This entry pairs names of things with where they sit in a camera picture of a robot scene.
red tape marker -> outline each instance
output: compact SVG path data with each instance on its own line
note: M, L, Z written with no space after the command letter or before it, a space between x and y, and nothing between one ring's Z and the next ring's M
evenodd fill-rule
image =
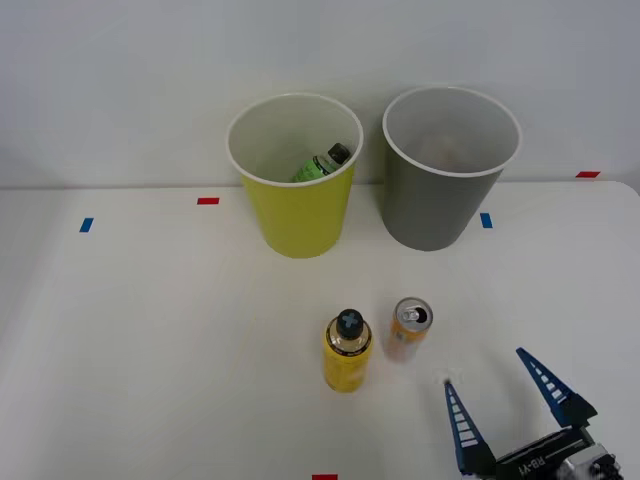
M600 172L584 171L584 172L580 172L578 175L576 175L576 178L596 178L598 175L600 175Z
M218 197L200 197L198 199L198 205L217 205L220 203Z

label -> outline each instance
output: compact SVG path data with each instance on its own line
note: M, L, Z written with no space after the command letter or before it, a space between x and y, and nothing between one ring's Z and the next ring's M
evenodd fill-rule
M294 183L308 182L310 180L317 180L318 178L323 178L326 175L329 175L331 173L332 172L330 172L329 170L327 170L325 167L322 166L322 164L318 160L318 157L315 156L311 160L309 160L307 163L305 163L300 170L298 170L298 173L295 174L295 176L291 179L291 181Z
M364 381L371 349L372 338L368 346L357 355L338 353L334 350L328 333L324 337L324 378L331 388L337 392L353 392Z
M428 329L421 332L407 330L394 315L391 322L391 333L386 342L387 354L393 360L409 360L416 354L420 342L427 336L427 331Z

table surface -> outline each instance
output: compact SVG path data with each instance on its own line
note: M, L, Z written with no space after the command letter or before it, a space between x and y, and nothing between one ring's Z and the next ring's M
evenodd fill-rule
M424 253L386 232L379 195L354 187L338 244L292 260L240 188L0 192L0 478L458 479L444 378L496 456L557 429L519 346L596 407L589 430L631 478L640 197L501 183L492 229L476 215ZM380 340L411 295L435 321L398 365ZM376 340L339 394L321 338L347 307Z

can lid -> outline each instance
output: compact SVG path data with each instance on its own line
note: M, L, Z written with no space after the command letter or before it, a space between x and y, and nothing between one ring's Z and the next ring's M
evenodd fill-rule
M338 335L346 340L355 340L364 330L364 319L360 312L348 308L340 312L336 320Z
M339 165L342 165L350 156L351 152L341 143L336 143L329 149L329 156Z
M433 323L433 312L424 300L408 297L396 305L396 318L407 330L422 332Z

